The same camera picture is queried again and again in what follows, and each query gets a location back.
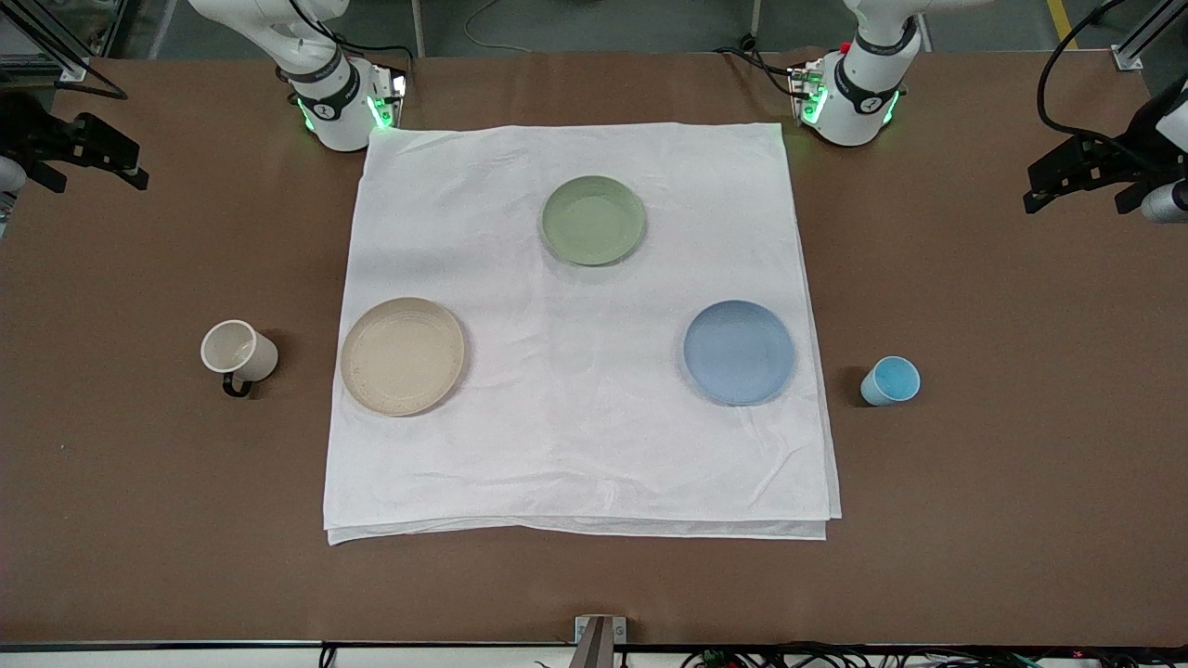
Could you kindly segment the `white mug with black handle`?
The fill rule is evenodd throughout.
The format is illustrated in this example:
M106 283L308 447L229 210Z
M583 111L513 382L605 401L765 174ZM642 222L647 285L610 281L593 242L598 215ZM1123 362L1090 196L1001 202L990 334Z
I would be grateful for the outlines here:
M277 368L278 348L254 326L226 320L207 330L200 344L200 360L221 377L226 396L246 398L255 383L267 379Z

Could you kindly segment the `silver arm base connector block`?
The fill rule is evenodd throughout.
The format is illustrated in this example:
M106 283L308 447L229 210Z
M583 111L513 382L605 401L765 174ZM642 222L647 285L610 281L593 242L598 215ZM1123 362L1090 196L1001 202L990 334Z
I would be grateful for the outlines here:
M788 67L786 77L797 125L815 125L828 97L824 58Z
M369 67L369 111L377 128L398 125L406 92L406 71L377 64Z

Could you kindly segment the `blue cup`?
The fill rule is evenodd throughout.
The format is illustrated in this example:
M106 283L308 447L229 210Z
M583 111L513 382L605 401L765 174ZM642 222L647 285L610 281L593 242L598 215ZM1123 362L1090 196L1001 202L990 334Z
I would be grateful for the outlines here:
M860 393L867 405L899 405L916 397L922 386L918 368L910 360L891 355L881 358L864 377Z

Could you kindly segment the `beige speckled plate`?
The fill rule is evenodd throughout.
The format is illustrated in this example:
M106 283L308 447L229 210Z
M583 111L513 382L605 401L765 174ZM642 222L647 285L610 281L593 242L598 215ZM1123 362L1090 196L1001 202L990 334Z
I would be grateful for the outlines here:
M430 300L388 300L365 311L345 334L340 376L369 411L403 418L451 393L467 357L465 330Z

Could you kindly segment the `blue plate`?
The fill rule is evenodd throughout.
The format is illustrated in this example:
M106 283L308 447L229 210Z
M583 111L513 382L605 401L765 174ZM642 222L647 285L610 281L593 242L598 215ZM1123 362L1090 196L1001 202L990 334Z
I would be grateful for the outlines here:
M691 384L719 405L763 405L796 372L796 344L788 326L767 307L742 300L699 311L684 330L680 353Z

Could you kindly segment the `green plate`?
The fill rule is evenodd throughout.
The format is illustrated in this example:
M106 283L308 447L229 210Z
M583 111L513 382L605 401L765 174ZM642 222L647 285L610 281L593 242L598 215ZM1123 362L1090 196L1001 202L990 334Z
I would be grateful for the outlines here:
M636 252L647 212L631 187L607 176L581 176L548 195L538 228L561 261L604 266Z

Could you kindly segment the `white cloth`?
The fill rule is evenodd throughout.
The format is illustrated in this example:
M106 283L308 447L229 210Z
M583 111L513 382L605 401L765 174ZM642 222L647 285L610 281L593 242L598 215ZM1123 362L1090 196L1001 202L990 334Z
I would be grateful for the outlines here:
M569 179L607 176L647 212L636 252L580 266L543 244ZM446 401L391 417L331 382L331 546L526 527L583 535L822 540L838 468L783 128L739 125L378 128L345 266L339 339L416 297L465 329ZM699 311L742 300L796 344L794 379L756 407L691 384Z

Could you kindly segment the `aluminium frame post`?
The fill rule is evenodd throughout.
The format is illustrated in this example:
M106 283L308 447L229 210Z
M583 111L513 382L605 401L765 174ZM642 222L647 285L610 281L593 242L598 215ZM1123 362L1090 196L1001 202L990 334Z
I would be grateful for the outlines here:
M1154 8L1129 30L1121 43L1110 46L1117 71L1140 71L1144 68L1142 53L1184 12L1188 12L1188 0L1156 0Z
M67 21L69 0L0 0L0 70L86 81L93 50Z

